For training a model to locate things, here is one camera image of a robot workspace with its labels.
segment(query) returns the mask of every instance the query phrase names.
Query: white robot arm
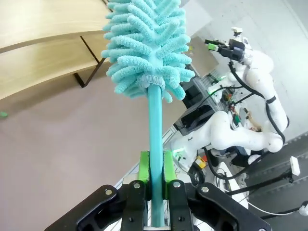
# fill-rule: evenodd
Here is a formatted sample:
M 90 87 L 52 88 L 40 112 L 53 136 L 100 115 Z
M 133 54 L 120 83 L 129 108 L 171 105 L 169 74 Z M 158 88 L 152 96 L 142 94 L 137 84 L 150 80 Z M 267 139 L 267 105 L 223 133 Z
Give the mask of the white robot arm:
M 229 46 L 224 46 L 222 43 L 210 43 L 208 47 L 218 51 L 224 57 L 238 61 L 236 69 L 228 73 L 225 80 L 222 80 L 223 82 L 217 84 L 218 88 L 222 84 L 224 87 L 244 84 L 248 90 L 262 96 L 266 101 L 269 120 L 262 126 L 262 132 L 247 128 L 232 130 L 228 114 L 218 111 L 198 130 L 174 140 L 171 144 L 173 151 L 181 150 L 186 153 L 186 156 L 190 156 L 195 155 L 198 149 L 209 144 L 217 150 L 241 146 L 254 151 L 268 149 L 274 153 L 282 148 L 284 143 L 282 132 L 288 125 L 288 119 L 270 75 L 273 61 L 266 54 L 252 50 L 249 45 L 245 44 L 245 41 L 248 40 L 244 39 L 244 43 L 240 42 L 240 34 L 237 34 L 236 39 L 230 40 Z

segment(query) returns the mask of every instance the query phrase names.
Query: green gripper pad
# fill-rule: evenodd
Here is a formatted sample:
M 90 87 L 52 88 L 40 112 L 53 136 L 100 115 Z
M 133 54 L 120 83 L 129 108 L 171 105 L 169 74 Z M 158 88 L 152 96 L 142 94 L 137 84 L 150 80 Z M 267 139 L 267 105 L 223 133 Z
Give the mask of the green gripper pad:
M 175 174 L 173 165 L 173 156 L 171 151 L 164 152 L 164 179 L 165 179 L 165 198 L 168 199 L 168 183 L 172 180 L 176 180 L 177 176 Z
M 140 154 L 138 180 L 141 180 L 144 183 L 147 183 L 150 180 L 150 152 L 149 151 L 142 151 Z

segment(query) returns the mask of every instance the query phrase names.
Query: floor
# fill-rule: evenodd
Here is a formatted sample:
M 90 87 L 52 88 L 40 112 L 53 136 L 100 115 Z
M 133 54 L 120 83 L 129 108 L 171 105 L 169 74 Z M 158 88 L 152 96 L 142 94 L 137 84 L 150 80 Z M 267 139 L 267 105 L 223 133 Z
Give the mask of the floor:
M 147 99 L 113 93 L 107 68 L 84 89 L 68 76 L 0 101 L 2 230 L 45 230 L 148 150 Z M 163 102 L 163 132 L 184 111 Z

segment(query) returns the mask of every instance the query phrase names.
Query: screw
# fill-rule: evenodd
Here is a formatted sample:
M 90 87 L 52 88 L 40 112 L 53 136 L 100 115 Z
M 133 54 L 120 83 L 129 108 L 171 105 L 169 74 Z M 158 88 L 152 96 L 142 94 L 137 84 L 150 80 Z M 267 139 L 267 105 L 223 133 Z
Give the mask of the screw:
M 112 191 L 110 190 L 110 189 L 107 189 L 106 191 L 105 191 L 105 193 L 106 193 L 106 195 L 111 195 L 112 194 Z
M 177 181 L 173 183 L 173 187 L 175 187 L 175 188 L 179 188 L 180 186 L 181 186 L 181 184 Z
M 134 188 L 135 188 L 135 189 L 140 188 L 140 184 L 139 184 L 139 183 L 134 183 Z
M 203 193 L 207 193 L 208 191 L 210 191 L 209 189 L 208 189 L 208 187 L 202 187 L 201 188 L 201 191 L 203 192 Z

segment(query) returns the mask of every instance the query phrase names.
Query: white cable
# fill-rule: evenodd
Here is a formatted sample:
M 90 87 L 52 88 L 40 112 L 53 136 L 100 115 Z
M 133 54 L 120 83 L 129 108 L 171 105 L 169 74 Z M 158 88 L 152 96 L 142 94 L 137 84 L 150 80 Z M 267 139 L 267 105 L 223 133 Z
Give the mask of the white cable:
M 286 215 L 290 215 L 290 214 L 294 213 L 294 212 L 291 212 L 291 213 L 285 213 L 285 214 L 270 213 L 270 212 L 267 212 L 267 211 L 264 211 L 264 210 L 262 210 L 262 209 L 258 208 L 257 206 L 253 205 L 253 204 L 252 204 L 252 203 L 250 203 L 249 201 L 247 201 L 247 203 L 248 203 L 248 204 L 250 204 L 252 207 L 254 207 L 254 208 L 256 208 L 256 209 L 260 210 L 261 212 L 263 212 L 263 213 L 267 213 L 267 214 L 270 214 L 270 215 L 275 215 L 275 216 L 286 216 Z

